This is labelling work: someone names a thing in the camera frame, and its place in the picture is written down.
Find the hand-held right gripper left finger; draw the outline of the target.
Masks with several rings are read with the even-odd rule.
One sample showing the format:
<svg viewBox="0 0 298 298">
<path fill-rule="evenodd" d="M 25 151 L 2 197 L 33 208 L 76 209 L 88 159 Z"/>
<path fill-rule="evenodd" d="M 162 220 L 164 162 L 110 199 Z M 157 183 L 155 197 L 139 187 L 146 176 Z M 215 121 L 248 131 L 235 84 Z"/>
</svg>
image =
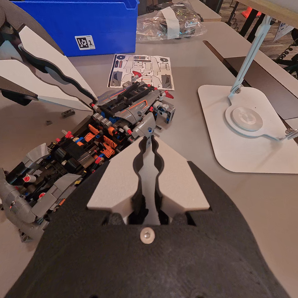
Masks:
<svg viewBox="0 0 298 298">
<path fill-rule="evenodd" d="M 87 208 L 118 213 L 130 224 L 144 222 L 144 196 L 139 171 L 143 167 L 144 137 L 113 157 L 104 171 Z"/>
</svg>

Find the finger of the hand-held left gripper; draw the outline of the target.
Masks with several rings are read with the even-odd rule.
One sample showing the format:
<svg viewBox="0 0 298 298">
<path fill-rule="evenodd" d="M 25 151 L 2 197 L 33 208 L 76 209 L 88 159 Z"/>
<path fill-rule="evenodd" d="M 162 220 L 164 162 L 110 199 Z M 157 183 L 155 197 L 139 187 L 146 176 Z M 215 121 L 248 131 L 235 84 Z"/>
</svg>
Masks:
<svg viewBox="0 0 298 298">
<path fill-rule="evenodd" d="M 91 111 L 91 108 L 79 98 L 65 93 L 59 86 L 49 84 L 33 74 L 29 67 L 18 60 L 0 61 L 1 77 L 19 87 L 33 92 L 37 99 L 81 111 Z"/>
<path fill-rule="evenodd" d="M 93 103 L 97 102 L 91 87 L 44 28 L 38 34 L 37 30 L 22 25 L 18 35 L 21 41 L 18 48 L 33 67 L 49 73 L 62 84 L 72 84 Z"/>
</svg>

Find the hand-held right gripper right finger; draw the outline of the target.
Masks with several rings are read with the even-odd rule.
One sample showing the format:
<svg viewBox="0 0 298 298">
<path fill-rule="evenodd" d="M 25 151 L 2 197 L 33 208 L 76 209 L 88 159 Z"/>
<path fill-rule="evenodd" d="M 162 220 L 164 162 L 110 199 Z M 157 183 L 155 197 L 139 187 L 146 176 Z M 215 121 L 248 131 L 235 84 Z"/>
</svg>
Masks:
<svg viewBox="0 0 298 298">
<path fill-rule="evenodd" d="M 208 203 L 187 159 L 158 137 L 152 137 L 155 206 L 160 224 L 168 224 L 176 214 L 208 210 Z"/>
</svg>

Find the grey black lego car model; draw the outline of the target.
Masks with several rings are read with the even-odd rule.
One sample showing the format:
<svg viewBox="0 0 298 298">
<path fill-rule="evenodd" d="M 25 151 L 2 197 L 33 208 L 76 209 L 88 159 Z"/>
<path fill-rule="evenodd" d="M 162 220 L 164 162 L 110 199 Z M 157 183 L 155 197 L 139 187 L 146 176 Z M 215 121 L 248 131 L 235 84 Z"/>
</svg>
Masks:
<svg viewBox="0 0 298 298">
<path fill-rule="evenodd" d="M 126 82 L 120 91 L 98 97 L 92 116 L 74 131 L 64 132 L 49 145 L 43 143 L 11 171 L 1 169 L 1 210 L 18 228 L 21 242 L 40 239 L 55 212 L 69 194 L 97 169 L 139 137 L 147 142 L 158 115 L 173 119 L 175 107 L 164 98 L 168 91 L 144 82 Z"/>
</svg>

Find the blue plastic bin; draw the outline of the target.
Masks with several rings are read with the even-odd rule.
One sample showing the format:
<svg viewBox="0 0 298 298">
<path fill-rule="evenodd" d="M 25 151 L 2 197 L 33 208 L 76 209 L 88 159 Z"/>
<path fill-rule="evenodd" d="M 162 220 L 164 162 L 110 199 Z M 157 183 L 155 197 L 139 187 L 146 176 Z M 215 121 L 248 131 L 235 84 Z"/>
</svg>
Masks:
<svg viewBox="0 0 298 298">
<path fill-rule="evenodd" d="M 137 0 L 13 1 L 68 57 L 134 53 Z"/>
</svg>

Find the white metal stand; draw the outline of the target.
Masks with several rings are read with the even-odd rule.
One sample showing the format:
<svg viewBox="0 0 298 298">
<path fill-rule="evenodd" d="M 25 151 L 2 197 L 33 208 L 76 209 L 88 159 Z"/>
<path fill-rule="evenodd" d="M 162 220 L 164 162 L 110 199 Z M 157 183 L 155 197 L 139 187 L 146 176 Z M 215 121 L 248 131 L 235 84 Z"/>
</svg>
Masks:
<svg viewBox="0 0 298 298">
<path fill-rule="evenodd" d="M 262 91 L 241 86 L 272 24 L 271 16 L 263 19 L 233 86 L 198 88 L 216 160 L 232 172 L 298 173 L 297 129 L 286 131 Z"/>
</svg>

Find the white sticker sheet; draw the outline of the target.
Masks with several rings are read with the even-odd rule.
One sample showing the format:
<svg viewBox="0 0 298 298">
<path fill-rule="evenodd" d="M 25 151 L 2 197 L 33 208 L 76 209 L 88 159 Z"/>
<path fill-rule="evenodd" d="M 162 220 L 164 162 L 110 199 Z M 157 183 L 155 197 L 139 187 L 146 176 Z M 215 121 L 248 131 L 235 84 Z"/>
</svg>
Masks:
<svg viewBox="0 0 298 298">
<path fill-rule="evenodd" d="M 175 90 L 170 58 L 145 54 L 115 54 L 107 87 L 122 88 L 123 84 L 131 82 L 135 72 L 141 74 L 138 82 L 144 82 L 160 90 Z"/>
</svg>

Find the clear plastic bag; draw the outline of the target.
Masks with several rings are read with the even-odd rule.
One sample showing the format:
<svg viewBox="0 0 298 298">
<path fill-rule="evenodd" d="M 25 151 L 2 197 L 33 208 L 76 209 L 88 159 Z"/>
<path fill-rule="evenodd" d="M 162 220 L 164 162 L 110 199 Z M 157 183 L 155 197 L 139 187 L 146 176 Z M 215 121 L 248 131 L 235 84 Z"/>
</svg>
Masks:
<svg viewBox="0 0 298 298">
<path fill-rule="evenodd" d="M 136 42 L 147 43 L 204 35 L 207 28 L 201 20 L 201 16 L 195 12 L 189 1 L 174 3 L 161 10 L 138 16 Z"/>
</svg>

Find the light wooden board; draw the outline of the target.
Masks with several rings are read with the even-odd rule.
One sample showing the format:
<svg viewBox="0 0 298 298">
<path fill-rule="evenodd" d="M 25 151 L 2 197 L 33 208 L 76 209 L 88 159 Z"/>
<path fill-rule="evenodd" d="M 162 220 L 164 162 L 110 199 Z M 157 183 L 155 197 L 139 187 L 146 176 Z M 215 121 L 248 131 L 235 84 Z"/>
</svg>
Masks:
<svg viewBox="0 0 298 298">
<path fill-rule="evenodd" d="M 282 23 L 298 28 L 297 0 L 239 0 L 239 2 Z"/>
</svg>

